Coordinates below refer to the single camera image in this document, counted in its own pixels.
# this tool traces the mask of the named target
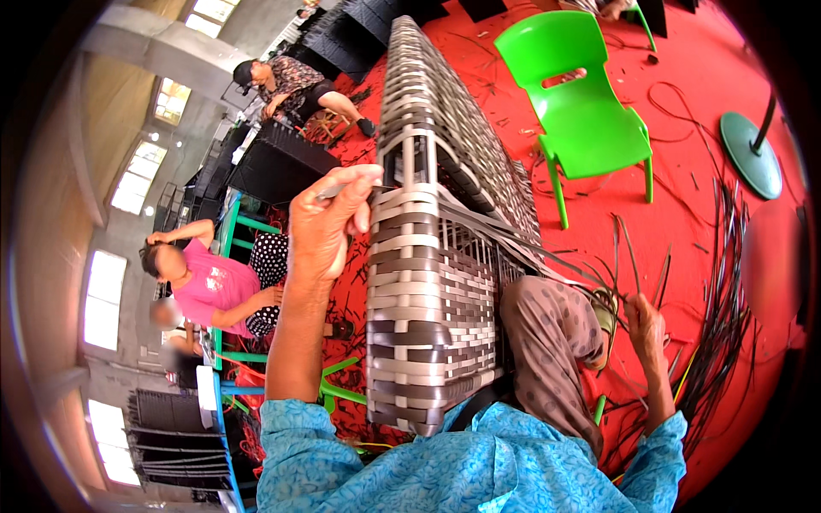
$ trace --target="window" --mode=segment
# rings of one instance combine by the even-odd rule
[[[85,297],[84,340],[89,344],[117,350],[120,296],[125,274],[126,259],[104,251],[94,252]]]
[[[197,0],[186,18],[186,27],[216,38],[240,0]]]
[[[117,190],[114,191],[111,205],[126,212],[139,214],[151,181],[157,174],[166,152],[166,149],[156,144],[141,142],[137,151],[134,152],[134,157],[131,157],[131,162],[128,163],[128,168],[117,185]]]
[[[191,94],[190,88],[170,78],[164,78],[157,95],[157,108],[154,110],[154,115],[174,126],[179,125],[189,94]]]
[[[118,483],[140,486],[126,441],[122,409],[89,400],[89,416],[94,440],[108,478]]]

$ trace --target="concrete pillar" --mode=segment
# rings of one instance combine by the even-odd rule
[[[237,85],[232,83],[234,67],[253,57],[189,29],[181,21],[137,7],[109,7],[82,48],[168,77],[227,107],[244,110],[253,99],[237,93]]]

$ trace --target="woman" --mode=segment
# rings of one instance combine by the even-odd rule
[[[184,250],[171,243],[191,239]],[[176,230],[156,231],[140,250],[143,270],[170,282],[182,313],[193,323],[241,337],[268,335],[276,327],[287,272],[288,240],[279,234],[257,237],[246,265],[211,254],[213,222],[194,221]],[[325,324],[323,334],[347,340],[353,324]]]

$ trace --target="black shoe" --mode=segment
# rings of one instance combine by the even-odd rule
[[[362,119],[357,121],[356,125],[360,128],[362,133],[365,134],[365,136],[373,137],[374,135],[376,135],[376,125],[367,117],[363,117]]]

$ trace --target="chair leg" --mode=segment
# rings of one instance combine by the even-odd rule
[[[650,40],[650,49],[655,52],[656,51],[656,40],[653,39],[653,33],[650,32],[650,27],[647,26],[647,20],[644,19],[644,13],[640,9],[637,12],[639,13],[639,18],[641,19],[641,24],[644,26],[644,32],[647,33],[647,39]]]
[[[653,203],[653,155],[644,161],[644,199]]]
[[[564,207],[564,195],[562,194],[562,183],[559,181],[559,173],[556,169],[556,163],[548,158],[548,170],[550,171],[550,182],[553,184],[553,195],[556,196],[556,206],[559,209],[559,219],[562,222],[562,230],[566,230],[567,211]]]

